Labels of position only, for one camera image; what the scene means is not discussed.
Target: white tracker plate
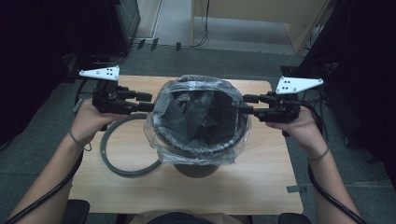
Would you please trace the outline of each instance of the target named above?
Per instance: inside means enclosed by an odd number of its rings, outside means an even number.
[[[79,75],[82,77],[93,77],[98,79],[117,81],[120,75],[120,68],[118,66],[115,66],[87,71],[81,70],[79,71]]]
[[[281,77],[276,87],[276,94],[290,94],[305,91],[323,84],[323,79]]]

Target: black chair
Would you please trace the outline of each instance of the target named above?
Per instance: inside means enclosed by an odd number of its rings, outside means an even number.
[[[301,214],[282,213],[279,216],[278,224],[311,224],[311,221]]]
[[[90,212],[90,204],[83,200],[67,201],[62,224],[84,224]]]

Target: gray carpet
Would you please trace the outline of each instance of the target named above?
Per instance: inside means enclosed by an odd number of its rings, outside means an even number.
[[[119,63],[121,74],[180,77],[186,74],[219,78],[267,80],[274,88],[281,77],[281,65],[297,66],[301,56],[211,49],[182,49],[149,46],[131,53]],[[50,159],[73,120],[74,97],[80,81],[63,83],[40,108],[28,128],[0,154],[0,222],[32,184]],[[94,83],[89,82],[87,89]],[[318,93],[309,91],[307,99]],[[347,148],[332,108],[323,104],[328,141],[346,186],[367,223],[394,223],[396,192],[381,162],[369,165],[373,156],[363,148]],[[302,193],[304,214],[315,223],[313,187],[307,177],[307,162],[297,144],[287,138],[292,166]],[[90,214],[87,223],[114,223],[114,214]],[[277,223],[277,216],[255,216],[254,223]]]

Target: wooden table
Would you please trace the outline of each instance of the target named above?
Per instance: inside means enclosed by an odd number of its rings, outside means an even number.
[[[171,77],[120,76],[121,86],[153,94]],[[271,90],[266,81],[230,80],[243,94]],[[137,170],[158,159],[143,133],[143,120],[121,125],[109,138],[107,156],[118,168]],[[154,210],[188,210],[193,213],[229,215],[278,215],[302,213],[299,193],[288,193],[296,180],[281,132],[252,118],[247,146],[235,164],[223,165],[204,178],[182,175],[171,164],[163,164],[148,175],[124,178],[103,163],[99,144],[103,133],[92,141],[92,151],[75,175],[71,199],[91,204],[92,213],[136,214]]]

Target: finger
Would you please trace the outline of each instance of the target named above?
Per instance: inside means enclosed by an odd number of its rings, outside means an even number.
[[[286,128],[286,125],[284,123],[265,122],[265,125],[270,128],[280,129],[282,131],[284,131]]]

